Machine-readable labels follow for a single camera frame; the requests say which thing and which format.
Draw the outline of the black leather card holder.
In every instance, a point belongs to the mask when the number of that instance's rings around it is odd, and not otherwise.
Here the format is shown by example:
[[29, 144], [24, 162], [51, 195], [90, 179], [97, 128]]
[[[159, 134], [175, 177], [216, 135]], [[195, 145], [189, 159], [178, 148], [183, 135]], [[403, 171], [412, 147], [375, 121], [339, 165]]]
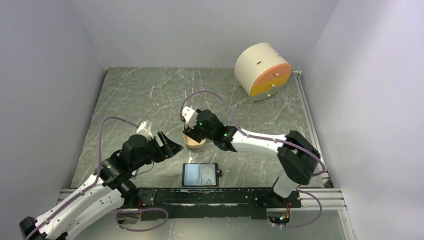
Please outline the black leather card holder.
[[223, 175], [217, 163], [184, 163], [182, 165], [182, 187], [218, 187]]

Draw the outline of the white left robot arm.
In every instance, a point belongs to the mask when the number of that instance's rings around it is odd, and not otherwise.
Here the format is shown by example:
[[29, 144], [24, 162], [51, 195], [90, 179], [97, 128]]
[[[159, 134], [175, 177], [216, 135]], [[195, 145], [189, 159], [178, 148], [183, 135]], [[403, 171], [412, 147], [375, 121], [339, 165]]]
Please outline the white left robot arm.
[[160, 163], [170, 159], [183, 146], [170, 140], [163, 132], [159, 138], [134, 134], [125, 141], [120, 150], [100, 163], [100, 168], [83, 185], [57, 206], [39, 215], [27, 216], [20, 224], [22, 236], [26, 240], [63, 240], [66, 227], [91, 205], [105, 206], [103, 197], [111, 194], [117, 200], [117, 207], [140, 207], [142, 200], [139, 190], [131, 181], [132, 173], [144, 165]]

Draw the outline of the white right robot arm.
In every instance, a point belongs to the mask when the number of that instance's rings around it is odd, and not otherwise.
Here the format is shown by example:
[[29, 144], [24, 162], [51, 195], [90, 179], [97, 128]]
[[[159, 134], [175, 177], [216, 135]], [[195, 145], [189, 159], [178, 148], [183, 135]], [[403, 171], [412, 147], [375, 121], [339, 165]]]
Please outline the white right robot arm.
[[210, 110], [194, 110], [188, 106], [181, 111], [185, 123], [183, 134], [196, 142], [209, 140], [222, 151], [252, 152], [275, 157], [283, 173], [277, 178], [270, 193], [270, 202], [282, 207], [289, 195], [299, 186], [308, 185], [318, 164], [319, 151], [298, 131], [272, 135], [247, 131], [224, 125]]

